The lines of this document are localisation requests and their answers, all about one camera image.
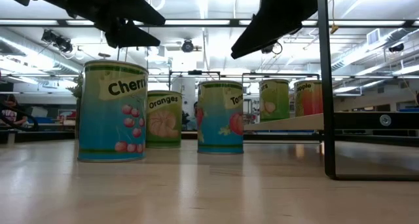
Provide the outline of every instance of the can label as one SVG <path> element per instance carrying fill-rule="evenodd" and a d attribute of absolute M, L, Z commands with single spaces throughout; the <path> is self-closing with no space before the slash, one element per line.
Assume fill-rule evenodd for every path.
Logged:
<path fill-rule="evenodd" d="M 259 86 L 261 122 L 289 118 L 289 85 L 286 81 L 269 80 Z"/>
<path fill-rule="evenodd" d="M 323 96 L 320 81 L 295 83 L 295 116 L 323 113 Z"/>
<path fill-rule="evenodd" d="M 147 72 L 139 66 L 93 62 L 84 69 L 79 159 L 145 156 Z"/>
<path fill-rule="evenodd" d="M 182 129 L 182 95 L 150 92 L 147 102 L 147 147 L 179 147 Z"/>
<path fill-rule="evenodd" d="M 198 152 L 243 153 L 243 87 L 202 83 L 198 87 Z"/>

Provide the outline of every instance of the ventilation duct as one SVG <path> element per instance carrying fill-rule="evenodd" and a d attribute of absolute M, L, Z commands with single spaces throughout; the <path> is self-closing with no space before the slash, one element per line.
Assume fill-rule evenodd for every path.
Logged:
<path fill-rule="evenodd" d="M 399 28 L 396 30 L 376 29 L 367 34 L 368 38 L 366 41 L 342 53 L 338 58 L 335 58 L 331 67 L 332 71 L 367 57 L 374 50 L 391 47 L 402 38 L 414 33 L 416 30 L 416 28 Z"/>
<path fill-rule="evenodd" d="M 54 65 L 54 68 L 57 68 L 57 70 L 68 69 L 71 70 L 68 71 L 69 73 L 79 72 L 82 70 L 82 65 L 71 60 L 67 60 L 60 54 L 56 54 L 55 52 L 47 48 L 44 49 L 44 47 L 42 47 L 41 45 L 35 44 L 34 42 L 25 39 L 6 28 L 0 28 L 0 41 L 17 49 L 19 49 L 19 47 L 24 47 L 36 53 L 42 52 L 39 54 L 40 58 L 43 57 L 45 59 L 48 59 L 48 62 L 51 62 Z"/>

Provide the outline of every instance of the table surface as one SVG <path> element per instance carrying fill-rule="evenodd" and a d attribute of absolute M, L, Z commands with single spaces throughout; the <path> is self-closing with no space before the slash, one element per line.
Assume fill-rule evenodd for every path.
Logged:
<path fill-rule="evenodd" d="M 77 162 L 74 141 L 0 148 L 1 223 L 418 223 L 419 183 L 330 180 L 316 143 L 244 148 L 202 155 L 183 141 L 105 164 Z M 337 143 L 337 169 L 418 174 L 418 152 Z"/>

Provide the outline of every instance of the can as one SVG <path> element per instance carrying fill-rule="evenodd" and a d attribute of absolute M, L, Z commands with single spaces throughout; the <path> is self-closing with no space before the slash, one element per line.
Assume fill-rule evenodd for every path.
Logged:
<path fill-rule="evenodd" d="M 145 156 L 147 76 L 135 64 L 85 63 L 79 160 L 120 162 Z"/>
<path fill-rule="evenodd" d="M 243 86 L 234 81 L 198 85 L 198 152 L 243 153 Z"/>
<path fill-rule="evenodd" d="M 296 117 L 323 113 L 321 81 L 300 81 L 294 90 Z"/>
<path fill-rule="evenodd" d="M 178 148 L 182 136 L 182 94 L 151 90 L 147 94 L 147 148 Z"/>
<path fill-rule="evenodd" d="M 261 122 L 289 118 L 289 82 L 270 79 L 259 83 Z"/>

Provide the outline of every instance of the blue can label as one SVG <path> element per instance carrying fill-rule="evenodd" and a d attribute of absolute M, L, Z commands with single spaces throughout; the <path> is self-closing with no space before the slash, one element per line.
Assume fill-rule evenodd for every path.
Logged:
<path fill-rule="evenodd" d="M 130 160 L 145 156 L 147 72 L 115 62 L 84 69 L 79 159 Z"/>
<path fill-rule="evenodd" d="M 243 153 L 243 87 L 210 82 L 198 88 L 198 152 Z"/>

